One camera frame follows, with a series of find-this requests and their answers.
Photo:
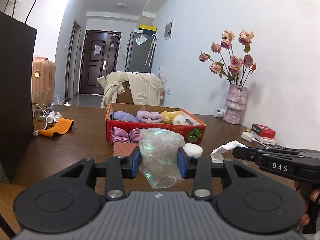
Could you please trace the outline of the lavender woven cloth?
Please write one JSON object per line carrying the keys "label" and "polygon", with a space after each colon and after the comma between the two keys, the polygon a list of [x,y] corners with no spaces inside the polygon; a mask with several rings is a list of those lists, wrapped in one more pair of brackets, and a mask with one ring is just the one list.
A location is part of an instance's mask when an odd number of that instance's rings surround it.
{"label": "lavender woven cloth", "polygon": [[124,122],[139,122],[139,119],[124,111],[115,111],[110,114],[111,120],[124,121]]}

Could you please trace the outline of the dark brown door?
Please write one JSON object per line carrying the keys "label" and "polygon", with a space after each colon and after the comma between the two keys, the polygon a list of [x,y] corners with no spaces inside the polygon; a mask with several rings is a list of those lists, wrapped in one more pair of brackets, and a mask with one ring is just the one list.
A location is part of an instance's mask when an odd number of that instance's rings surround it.
{"label": "dark brown door", "polygon": [[97,81],[116,70],[121,33],[88,30],[85,35],[81,61],[80,94],[102,95],[104,90]]}

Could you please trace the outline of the iridescent plastic bag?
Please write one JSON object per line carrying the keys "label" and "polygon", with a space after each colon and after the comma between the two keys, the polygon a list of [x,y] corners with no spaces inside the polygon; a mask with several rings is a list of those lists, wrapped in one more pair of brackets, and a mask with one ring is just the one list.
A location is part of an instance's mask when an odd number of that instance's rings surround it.
{"label": "iridescent plastic bag", "polygon": [[177,166],[177,153],[180,147],[185,146],[184,137],[160,128],[141,129],[140,134],[142,161],[139,170],[150,186],[157,190],[182,182]]}

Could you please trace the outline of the white tissue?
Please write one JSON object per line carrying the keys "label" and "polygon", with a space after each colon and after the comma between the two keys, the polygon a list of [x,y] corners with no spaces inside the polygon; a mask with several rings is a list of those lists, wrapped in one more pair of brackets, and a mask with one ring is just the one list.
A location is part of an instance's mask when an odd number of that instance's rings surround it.
{"label": "white tissue", "polygon": [[232,151],[234,150],[236,147],[244,147],[247,148],[247,146],[245,146],[244,144],[238,142],[237,140],[228,142],[227,144],[221,145],[220,147],[214,149],[211,154],[210,157],[212,159],[212,163],[218,163],[218,164],[222,164],[223,163],[223,153],[226,153],[228,151]]}

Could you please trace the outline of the glass jar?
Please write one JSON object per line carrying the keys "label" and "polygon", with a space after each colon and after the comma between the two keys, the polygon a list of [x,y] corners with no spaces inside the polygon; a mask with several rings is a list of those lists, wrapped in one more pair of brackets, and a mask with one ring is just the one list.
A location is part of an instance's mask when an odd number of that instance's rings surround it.
{"label": "glass jar", "polygon": [[37,121],[45,121],[48,113],[48,109],[51,106],[50,93],[32,94],[31,102],[33,111],[35,113],[35,119]]}

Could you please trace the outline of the red orange cardboard box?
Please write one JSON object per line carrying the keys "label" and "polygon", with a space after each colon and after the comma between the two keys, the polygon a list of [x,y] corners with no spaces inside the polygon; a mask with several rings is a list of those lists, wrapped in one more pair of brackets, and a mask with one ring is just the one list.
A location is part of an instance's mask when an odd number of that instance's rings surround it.
{"label": "red orange cardboard box", "polygon": [[[174,112],[179,111],[187,120],[191,121],[191,125],[173,125],[173,124],[150,124],[143,122],[128,122],[128,121],[120,121],[114,120],[111,115],[114,112],[122,111],[126,113],[130,113],[132,115],[136,115],[136,113],[140,110],[148,111],[148,112],[158,112],[162,113],[163,111]],[[111,128],[117,127],[121,128],[126,132],[131,131],[134,128],[140,129],[148,129],[148,128],[161,128],[167,129],[173,132],[176,132],[184,137],[185,142],[191,142],[195,144],[200,144],[202,142],[206,124],[202,122],[199,118],[192,115],[188,111],[182,108],[172,108],[172,107],[161,107],[161,106],[148,106],[148,105],[134,105],[134,104],[126,104],[126,103],[109,103],[107,107],[106,117],[105,117],[105,131],[106,131],[106,141],[111,141]]]}

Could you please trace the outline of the white small bottle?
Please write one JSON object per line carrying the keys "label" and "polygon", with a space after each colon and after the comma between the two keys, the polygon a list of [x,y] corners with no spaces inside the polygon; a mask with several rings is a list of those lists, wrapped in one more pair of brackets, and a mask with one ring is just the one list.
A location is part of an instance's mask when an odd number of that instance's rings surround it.
{"label": "white small bottle", "polygon": [[62,118],[62,115],[59,112],[51,111],[47,115],[47,121],[49,124],[52,124],[53,122],[58,122]]}

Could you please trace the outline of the yellow white plush toy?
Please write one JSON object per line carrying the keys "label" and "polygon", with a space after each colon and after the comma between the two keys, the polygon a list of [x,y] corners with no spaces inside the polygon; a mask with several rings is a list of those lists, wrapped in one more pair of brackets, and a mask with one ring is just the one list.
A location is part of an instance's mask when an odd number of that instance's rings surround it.
{"label": "yellow white plush toy", "polygon": [[162,121],[161,123],[169,125],[189,125],[187,119],[182,115],[180,111],[163,111],[161,113]]}

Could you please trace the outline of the lilac fluffy headband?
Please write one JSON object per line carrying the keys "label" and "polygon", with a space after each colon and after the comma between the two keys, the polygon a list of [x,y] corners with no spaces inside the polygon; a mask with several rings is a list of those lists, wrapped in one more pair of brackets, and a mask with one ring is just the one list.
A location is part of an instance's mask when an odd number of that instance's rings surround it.
{"label": "lilac fluffy headband", "polygon": [[137,119],[143,123],[157,124],[162,122],[163,118],[158,112],[148,112],[140,110],[136,114]]}

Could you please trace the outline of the purple satin scrunchie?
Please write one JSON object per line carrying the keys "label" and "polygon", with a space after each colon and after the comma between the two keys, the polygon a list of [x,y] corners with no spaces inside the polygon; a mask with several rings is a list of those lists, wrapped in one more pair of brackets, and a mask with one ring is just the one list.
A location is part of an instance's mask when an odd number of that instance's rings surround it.
{"label": "purple satin scrunchie", "polygon": [[137,144],[142,140],[142,135],[140,133],[140,129],[138,128],[127,132],[121,128],[112,127],[110,132],[110,139],[112,144],[114,144],[115,142]]}

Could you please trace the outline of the wooden chair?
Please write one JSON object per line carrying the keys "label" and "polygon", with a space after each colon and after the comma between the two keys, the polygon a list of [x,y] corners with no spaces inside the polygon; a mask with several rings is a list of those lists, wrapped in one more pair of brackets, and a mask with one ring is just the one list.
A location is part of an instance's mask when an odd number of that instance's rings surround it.
{"label": "wooden chair", "polygon": [[116,103],[133,104],[129,81],[122,83],[122,86],[124,88],[124,92],[117,95]]}

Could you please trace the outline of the white tissue pack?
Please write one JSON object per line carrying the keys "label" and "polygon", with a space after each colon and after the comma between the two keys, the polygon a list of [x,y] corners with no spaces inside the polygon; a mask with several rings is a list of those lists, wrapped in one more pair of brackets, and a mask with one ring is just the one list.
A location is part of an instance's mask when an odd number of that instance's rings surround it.
{"label": "white tissue pack", "polygon": [[216,110],[214,111],[214,116],[215,116],[216,118],[223,118],[223,117],[225,116],[225,112],[226,112],[225,109],[216,109]]}

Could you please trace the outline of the grey refrigerator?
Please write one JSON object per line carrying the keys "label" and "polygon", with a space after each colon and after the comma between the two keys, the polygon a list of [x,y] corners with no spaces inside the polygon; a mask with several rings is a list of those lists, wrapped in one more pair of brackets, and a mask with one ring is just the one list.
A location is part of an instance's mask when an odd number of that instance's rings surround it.
{"label": "grey refrigerator", "polygon": [[125,72],[151,73],[155,45],[154,30],[132,31],[127,48]]}

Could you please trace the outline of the black paper bag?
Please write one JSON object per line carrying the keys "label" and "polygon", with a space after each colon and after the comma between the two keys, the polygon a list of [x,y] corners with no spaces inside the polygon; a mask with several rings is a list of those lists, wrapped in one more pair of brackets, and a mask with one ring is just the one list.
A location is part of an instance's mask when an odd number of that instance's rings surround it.
{"label": "black paper bag", "polygon": [[37,30],[1,13],[1,182],[11,183],[33,138],[31,72]]}

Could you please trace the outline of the white round sponge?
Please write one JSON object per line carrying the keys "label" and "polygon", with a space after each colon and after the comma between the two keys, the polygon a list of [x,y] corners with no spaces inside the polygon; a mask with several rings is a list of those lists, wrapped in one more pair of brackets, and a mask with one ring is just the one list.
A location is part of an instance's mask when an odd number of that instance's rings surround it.
{"label": "white round sponge", "polygon": [[194,158],[199,158],[203,154],[203,148],[197,144],[187,143],[183,147],[183,150],[188,156],[194,157]]}

